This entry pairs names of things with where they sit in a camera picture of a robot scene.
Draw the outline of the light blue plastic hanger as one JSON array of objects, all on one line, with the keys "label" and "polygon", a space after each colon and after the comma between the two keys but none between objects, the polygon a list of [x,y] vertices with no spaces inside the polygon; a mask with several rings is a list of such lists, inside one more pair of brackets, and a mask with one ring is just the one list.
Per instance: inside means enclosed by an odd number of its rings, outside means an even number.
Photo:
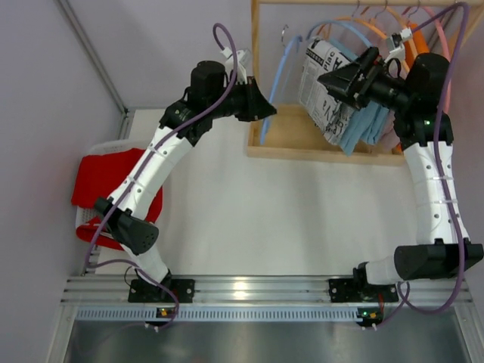
[{"label": "light blue plastic hanger", "polygon": [[303,41],[301,35],[295,35],[288,43],[284,41],[286,31],[289,26],[285,24],[281,30],[281,44],[283,45],[283,53],[278,64],[277,72],[275,74],[271,92],[268,101],[273,104],[276,102],[278,96],[283,96],[287,83],[293,72],[296,56],[299,54],[300,45]]}]

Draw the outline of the red trousers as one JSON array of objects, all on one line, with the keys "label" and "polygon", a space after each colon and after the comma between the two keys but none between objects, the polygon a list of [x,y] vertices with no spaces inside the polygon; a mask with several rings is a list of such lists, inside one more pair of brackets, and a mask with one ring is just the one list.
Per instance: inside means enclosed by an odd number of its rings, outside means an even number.
[{"label": "red trousers", "polygon": [[[79,166],[71,203],[83,209],[93,209],[98,197],[107,198],[117,188],[132,170],[144,150],[130,147],[127,151],[105,155],[90,155],[82,158]],[[159,189],[150,205],[146,221],[155,222],[163,207],[163,188]],[[87,218],[76,227],[76,236],[85,242],[91,242],[92,237],[101,223],[97,215]],[[123,250],[113,238],[101,234],[97,245]]]}]

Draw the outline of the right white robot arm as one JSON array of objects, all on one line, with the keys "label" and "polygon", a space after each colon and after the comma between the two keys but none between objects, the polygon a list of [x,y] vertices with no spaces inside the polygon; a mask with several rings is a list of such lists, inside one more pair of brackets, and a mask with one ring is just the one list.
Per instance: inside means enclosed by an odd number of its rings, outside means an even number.
[{"label": "right white robot arm", "polygon": [[359,285],[395,286],[404,281],[455,278],[483,259],[482,244],[471,242],[461,217],[453,178],[453,131],[444,113],[442,91],[449,84],[449,61],[419,54],[405,78],[392,76],[377,48],[318,77],[328,94],[356,110],[375,102],[395,115],[394,130],[411,173],[417,202],[414,245],[398,246],[385,259],[354,268]]}]

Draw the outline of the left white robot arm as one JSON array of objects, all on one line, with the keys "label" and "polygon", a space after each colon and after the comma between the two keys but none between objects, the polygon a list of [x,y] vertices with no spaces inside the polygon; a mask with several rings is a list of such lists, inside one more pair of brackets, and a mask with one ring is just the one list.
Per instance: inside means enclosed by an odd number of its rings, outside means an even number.
[{"label": "left white robot arm", "polygon": [[127,264],[143,286],[161,298],[169,294],[171,271],[157,247],[158,228],[147,221],[157,193],[177,163],[212,127],[215,119],[234,116],[254,122],[276,114],[254,77],[235,60],[204,60],[191,71],[183,96],[165,109],[153,138],[133,169],[108,197],[99,197],[101,218],[95,232],[107,232],[125,250]]}]

